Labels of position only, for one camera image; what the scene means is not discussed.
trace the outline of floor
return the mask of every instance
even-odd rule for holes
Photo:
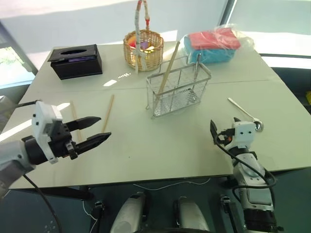
[[[206,178],[191,179],[202,183]],[[224,190],[219,183],[223,178],[212,178],[207,184],[194,185],[183,183],[159,191],[150,191],[151,210],[145,226],[151,228],[164,228],[173,226],[172,204],[180,196],[193,199],[201,208],[212,232],[223,233],[223,227],[231,233],[228,217],[221,212],[218,202],[220,194],[227,193],[235,201],[230,190]],[[157,181],[140,183],[148,188],[158,188],[168,184],[180,182]],[[277,176],[275,214],[278,225],[285,228],[286,233],[311,232],[311,168],[291,171]],[[101,220],[101,233],[109,232],[113,220],[126,199],[142,189],[132,184],[115,184],[95,187],[90,192],[95,194],[92,201],[85,202],[86,209],[90,212],[91,206],[97,200],[106,204],[104,216]],[[88,233],[90,217],[83,209],[80,200],[48,197],[58,214],[63,232]],[[242,219],[242,210],[238,205]],[[57,227],[49,210],[38,194],[12,190],[0,204],[0,226],[2,233],[56,233]]]

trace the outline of metal wire basket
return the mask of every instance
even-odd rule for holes
[[[147,77],[147,109],[151,109],[153,117],[177,111],[179,109],[199,103],[205,91],[208,80],[211,79],[210,70],[199,63],[199,57],[196,63],[172,69],[162,93],[158,93],[165,72],[162,67],[169,61],[163,62],[157,74]]]

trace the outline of plastic bag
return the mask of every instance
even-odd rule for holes
[[[253,49],[254,41],[233,25],[221,25],[214,30],[190,33],[181,40],[190,63],[196,62],[199,54],[204,64],[228,62],[236,50]]]

